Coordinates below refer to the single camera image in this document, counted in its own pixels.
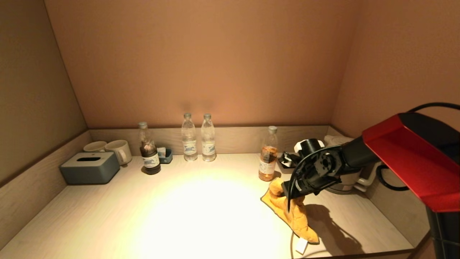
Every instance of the power cord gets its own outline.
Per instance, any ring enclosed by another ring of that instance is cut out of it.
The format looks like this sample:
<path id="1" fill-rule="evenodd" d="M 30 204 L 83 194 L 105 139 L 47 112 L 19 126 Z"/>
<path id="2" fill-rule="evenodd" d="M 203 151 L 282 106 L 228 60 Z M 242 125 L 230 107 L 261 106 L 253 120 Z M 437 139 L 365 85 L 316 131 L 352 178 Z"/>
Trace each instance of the power cord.
<path id="1" fill-rule="evenodd" d="M 396 186 L 393 186 L 393 185 L 387 183 L 385 181 L 385 179 L 383 179 L 382 169 L 389 169 L 389 167 L 387 165 L 379 165 L 379 166 L 377 166 L 377 169 L 375 169 L 375 173 L 377 174 L 377 177 L 378 177 L 379 181 L 383 184 L 383 186 L 387 187 L 390 190 L 398 191 L 398 192 L 409 190 L 409 187 L 407 187 L 407 186 L 396 187 Z"/>
<path id="2" fill-rule="evenodd" d="M 291 235 L 291 259 L 294 259 L 294 252 L 292 251 L 292 242 L 294 241 L 294 231 L 292 231 Z"/>
<path id="3" fill-rule="evenodd" d="M 458 104 L 448 103 L 448 102 L 430 102 L 430 103 L 425 103 L 415 108 L 412 108 L 408 112 L 416 112 L 418 110 L 421 110 L 423 108 L 428 108 L 428 107 L 446 107 L 446 108 L 460 110 L 460 105 Z"/>

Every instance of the wall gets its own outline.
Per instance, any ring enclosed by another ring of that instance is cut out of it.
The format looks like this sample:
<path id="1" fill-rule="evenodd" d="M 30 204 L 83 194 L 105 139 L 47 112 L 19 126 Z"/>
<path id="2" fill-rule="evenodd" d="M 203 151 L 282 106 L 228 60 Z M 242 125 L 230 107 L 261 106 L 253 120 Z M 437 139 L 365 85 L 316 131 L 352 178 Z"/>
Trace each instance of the wall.
<path id="1" fill-rule="evenodd" d="M 0 1 L 0 187 L 86 129 L 41 0 Z"/>
<path id="2" fill-rule="evenodd" d="M 357 137 L 398 112 L 460 103 L 460 1 L 365 1 L 332 125 Z M 423 110 L 460 130 L 460 114 Z"/>
<path id="3" fill-rule="evenodd" d="M 417 251 L 412 255 L 412 257 L 408 259 L 434 259 L 436 258 L 436 253 L 434 250 L 434 244 L 433 240 L 427 239 L 423 243 L 421 243 L 422 246 L 420 247 L 420 250 Z"/>
<path id="4" fill-rule="evenodd" d="M 64 190 L 59 166 L 90 142 L 86 131 L 0 188 L 0 250 Z"/>
<path id="5" fill-rule="evenodd" d="M 327 124 L 361 1 L 45 0 L 90 128 Z"/>

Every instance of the yellow cloth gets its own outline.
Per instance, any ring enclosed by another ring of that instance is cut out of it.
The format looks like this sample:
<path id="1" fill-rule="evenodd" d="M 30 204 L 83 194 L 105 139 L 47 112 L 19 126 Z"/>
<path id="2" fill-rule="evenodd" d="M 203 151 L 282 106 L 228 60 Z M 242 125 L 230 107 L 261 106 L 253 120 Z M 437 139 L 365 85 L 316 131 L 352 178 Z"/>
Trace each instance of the yellow cloth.
<path id="1" fill-rule="evenodd" d="M 283 180 L 278 177 L 271 181 L 267 192 L 260 200 L 286 222 L 297 236 L 307 240 L 310 244 L 319 244 L 318 234 L 308 226 L 307 214 L 303 204 L 305 197 L 302 196 L 291 200 L 291 208 L 288 212 L 286 196 L 280 197 L 283 194 L 282 183 Z"/>

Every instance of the mug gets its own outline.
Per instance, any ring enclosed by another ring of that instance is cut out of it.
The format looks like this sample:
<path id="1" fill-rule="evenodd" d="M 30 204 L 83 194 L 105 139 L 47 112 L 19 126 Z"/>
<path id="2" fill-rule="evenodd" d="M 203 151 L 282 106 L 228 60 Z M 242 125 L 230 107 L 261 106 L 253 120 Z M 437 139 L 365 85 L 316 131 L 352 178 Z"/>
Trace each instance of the mug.
<path id="1" fill-rule="evenodd" d="M 105 141 L 91 142 L 83 148 L 83 151 L 85 152 L 105 152 L 105 149 L 104 149 L 105 145 L 107 145 L 107 142 Z"/>
<path id="2" fill-rule="evenodd" d="M 125 165 L 132 160 L 131 151 L 126 140 L 112 141 L 105 145 L 105 150 L 107 152 L 114 152 L 120 165 Z"/>

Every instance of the clear water bottle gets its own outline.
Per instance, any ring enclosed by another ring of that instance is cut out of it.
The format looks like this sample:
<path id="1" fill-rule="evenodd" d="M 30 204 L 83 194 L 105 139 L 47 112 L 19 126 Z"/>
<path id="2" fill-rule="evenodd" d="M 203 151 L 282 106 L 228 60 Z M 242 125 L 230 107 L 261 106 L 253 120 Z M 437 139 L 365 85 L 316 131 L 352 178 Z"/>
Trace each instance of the clear water bottle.
<path id="1" fill-rule="evenodd" d="M 259 178 L 271 181 L 275 178 L 275 164 L 278 156 L 278 138 L 276 126 L 268 127 L 268 135 L 264 138 L 260 151 Z"/>
<path id="2" fill-rule="evenodd" d="M 203 117 L 204 120 L 203 124 L 201 125 L 201 145 L 203 147 L 203 160 L 206 162 L 211 162 L 216 159 L 214 124 L 211 121 L 210 113 L 205 113 Z"/>
<path id="3" fill-rule="evenodd" d="M 141 142 L 141 156 L 144 159 L 146 173 L 153 175 L 161 171 L 160 159 L 153 139 L 150 137 L 146 122 L 139 122 L 139 139 Z"/>
<path id="4" fill-rule="evenodd" d="M 192 115 L 184 113 L 184 123 L 182 123 L 182 143 L 184 144 L 184 159 L 195 161 L 198 157 L 196 153 L 196 133 L 195 125 L 192 122 Z"/>

